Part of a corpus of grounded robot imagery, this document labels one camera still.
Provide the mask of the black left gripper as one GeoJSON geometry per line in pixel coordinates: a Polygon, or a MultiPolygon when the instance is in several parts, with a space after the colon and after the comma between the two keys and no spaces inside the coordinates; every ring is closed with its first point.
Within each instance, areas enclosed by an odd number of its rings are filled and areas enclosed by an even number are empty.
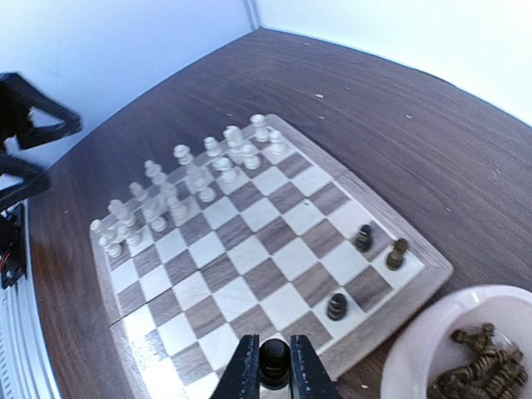
{"type": "Polygon", "coordinates": [[[22,181],[1,190],[1,210],[48,190],[50,178],[44,167],[7,152],[6,140],[16,139],[22,150],[45,145],[82,131],[81,116],[45,96],[16,72],[1,74],[1,173],[22,181]],[[35,126],[31,110],[37,108],[61,122],[35,126]]]}

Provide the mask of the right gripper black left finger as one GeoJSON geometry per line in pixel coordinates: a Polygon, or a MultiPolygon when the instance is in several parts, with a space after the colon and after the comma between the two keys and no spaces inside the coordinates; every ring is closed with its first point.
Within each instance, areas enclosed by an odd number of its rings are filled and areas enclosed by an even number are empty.
{"type": "Polygon", "coordinates": [[[244,335],[211,398],[259,398],[259,384],[259,336],[244,335]]]}

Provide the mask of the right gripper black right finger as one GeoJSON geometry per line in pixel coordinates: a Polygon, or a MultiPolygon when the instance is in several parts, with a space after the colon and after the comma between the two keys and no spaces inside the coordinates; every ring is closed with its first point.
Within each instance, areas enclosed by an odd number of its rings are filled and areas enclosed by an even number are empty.
{"type": "Polygon", "coordinates": [[[340,398],[319,356],[305,335],[290,338],[291,398],[340,398]]]}

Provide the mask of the dark chess piece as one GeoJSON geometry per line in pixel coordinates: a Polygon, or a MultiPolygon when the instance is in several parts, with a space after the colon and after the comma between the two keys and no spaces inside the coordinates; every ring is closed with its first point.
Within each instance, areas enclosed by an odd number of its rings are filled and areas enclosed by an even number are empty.
{"type": "Polygon", "coordinates": [[[261,385],[270,391],[288,385],[291,365],[288,344],[278,338],[265,341],[259,349],[259,375],[261,385]]]}
{"type": "Polygon", "coordinates": [[[398,239],[394,244],[392,251],[387,255],[386,266],[397,271],[404,263],[404,256],[408,250],[408,241],[404,238],[398,239]]]}
{"type": "Polygon", "coordinates": [[[328,300],[326,314],[330,320],[336,322],[342,320],[346,316],[347,309],[348,303],[345,295],[343,293],[335,293],[328,300]]]}

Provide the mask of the dark pawn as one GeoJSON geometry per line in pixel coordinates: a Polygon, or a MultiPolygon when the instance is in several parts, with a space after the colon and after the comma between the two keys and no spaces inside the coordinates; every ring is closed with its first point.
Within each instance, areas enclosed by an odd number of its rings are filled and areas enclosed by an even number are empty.
{"type": "Polygon", "coordinates": [[[364,224],[358,230],[355,237],[354,245],[361,253],[366,253],[371,247],[373,242],[372,226],[370,224],[364,224]]]}

